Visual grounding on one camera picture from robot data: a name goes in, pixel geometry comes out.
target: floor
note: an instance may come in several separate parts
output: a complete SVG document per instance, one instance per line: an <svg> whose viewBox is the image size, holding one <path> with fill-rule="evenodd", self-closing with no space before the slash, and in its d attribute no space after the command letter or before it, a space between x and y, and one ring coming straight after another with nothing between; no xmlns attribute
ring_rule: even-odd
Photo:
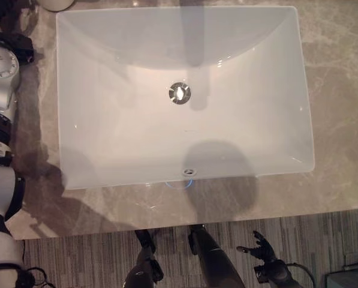
<svg viewBox="0 0 358 288"><path fill-rule="evenodd" d="M208 224L207 229L229 255L246 288L266 287L257 283L253 271L260 262L236 251L238 245L254 246L252 230L268 239L279 258L307 266L321 288L326 273L358 262L358 210L215 223ZM198 258L189 251L188 228L169 227L155 232L156 257L165 273L158 287L206 287ZM57 288L122 287L138 252L133 232L28 240L25 265L42 267ZM291 271L304 288L312 287L302 271Z"/></svg>

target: beige marble countertop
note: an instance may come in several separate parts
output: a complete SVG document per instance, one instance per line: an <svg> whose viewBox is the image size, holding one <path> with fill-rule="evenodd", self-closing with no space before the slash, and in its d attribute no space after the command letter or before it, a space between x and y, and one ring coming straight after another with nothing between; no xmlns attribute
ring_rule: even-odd
<svg viewBox="0 0 358 288"><path fill-rule="evenodd" d="M311 100L311 173L64 190L59 170L55 13L24 9L20 30L36 49L22 68L14 167L27 180L17 239L358 208L358 0L82 0L71 9L194 5L293 5L298 9Z"/></svg>

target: black cable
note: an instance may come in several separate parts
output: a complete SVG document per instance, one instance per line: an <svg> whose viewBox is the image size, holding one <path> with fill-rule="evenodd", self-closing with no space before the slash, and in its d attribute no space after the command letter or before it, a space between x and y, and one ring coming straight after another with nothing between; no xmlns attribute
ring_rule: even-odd
<svg viewBox="0 0 358 288"><path fill-rule="evenodd" d="M22 260L24 262L24 255L25 255L25 240L23 240L23 254L22 254ZM45 288L45 287L51 287L51 288L56 288L55 285L53 285L52 283L48 282L48 275L47 273L41 269L40 267L31 267L28 268L27 270L25 270L28 273L31 273L31 271L38 271L41 273L41 275L43 276L43 279L39 280L37 283L35 282L35 286L40 286L40 288Z"/></svg>
<svg viewBox="0 0 358 288"><path fill-rule="evenodd" d="M23 240L23 254L22 254L23 263L24 263L24 255L25 255L25 240Z"/></svg>
<svg viewBox="0 0 358 288"><path fill-rule="evenodd" d="M55 285L53 285L51 282L48 282L47 273L40 267L31 267L31 268L27 269L26 271L30 272L30 273L31 273L31 271L38 271L42 274L43 279L41 279L37 283L35 283L35 286L40 286L40 288L47 287L47 286L49 286L51 288L56 288Z"/></svg>
<svg viewBox="0 0 358 288"><path fill-rule="evenodd" d="M308 276L310 277L310 279L312 281L313 288L316 288L315 277L313 277L311 271L307 267L305 267L304 265L301 265L301 264L297 264L297 263L288 263L287 266L288 267L297 267L297 268L303 269L308 274Z"/></svg>

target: sink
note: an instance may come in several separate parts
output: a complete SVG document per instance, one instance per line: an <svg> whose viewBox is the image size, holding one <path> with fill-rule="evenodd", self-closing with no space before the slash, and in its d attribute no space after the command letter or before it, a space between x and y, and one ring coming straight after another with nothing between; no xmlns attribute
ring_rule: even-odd
<svg viewBox="0 0 358 288"><path fill-rule="evenodd" d="M67 189L314 168L294 7L83 10L56 19Z"/></svg>

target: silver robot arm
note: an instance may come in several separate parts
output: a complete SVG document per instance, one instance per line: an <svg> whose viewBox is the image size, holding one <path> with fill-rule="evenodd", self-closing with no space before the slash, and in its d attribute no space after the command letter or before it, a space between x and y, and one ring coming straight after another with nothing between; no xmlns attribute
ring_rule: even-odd
<svg viewBox="0 0 358 288"><path fill-rule="evenodd" d="M14 0L0 0L0 20L12 8ZM11 128L16 110L20 76L19 64L31 62L32 42L22 36L2 33L0 29L0 288L31 287L33 279L23 274L22 253L5 226L5 221L21 207L25 181L9 167Z"/></svg>
<svg viewBox="0 0 358 288"><path fill-rule="evenodd" d="M0 288L15 287L23 267L20 247L4 223L20 209L23 195L24 180L12 168L0 166Z"/></svg>

